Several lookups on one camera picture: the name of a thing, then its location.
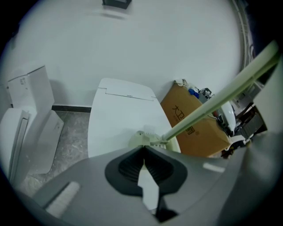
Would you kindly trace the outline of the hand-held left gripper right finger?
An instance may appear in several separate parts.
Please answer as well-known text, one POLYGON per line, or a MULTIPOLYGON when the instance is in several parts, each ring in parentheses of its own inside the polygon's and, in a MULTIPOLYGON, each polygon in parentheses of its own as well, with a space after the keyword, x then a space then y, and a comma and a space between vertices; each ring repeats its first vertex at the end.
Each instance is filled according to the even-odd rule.
POLYGON ((145 147, 145 165, 159 187, 157 211, 145 226, 231 226, 233 195, 245 150, 229 160, 145 147))

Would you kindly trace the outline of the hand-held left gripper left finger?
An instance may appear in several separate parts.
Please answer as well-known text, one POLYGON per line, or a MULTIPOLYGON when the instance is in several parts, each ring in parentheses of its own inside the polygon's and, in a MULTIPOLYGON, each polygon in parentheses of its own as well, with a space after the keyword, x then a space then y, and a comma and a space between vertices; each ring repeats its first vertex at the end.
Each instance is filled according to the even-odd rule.
POLYGON ((72 226, 154 226, 159 222, 142 201, 138 186, 119 172, 119 162, 140 147, 77 162, 45 184, 35 202, 58 223, 72 226))

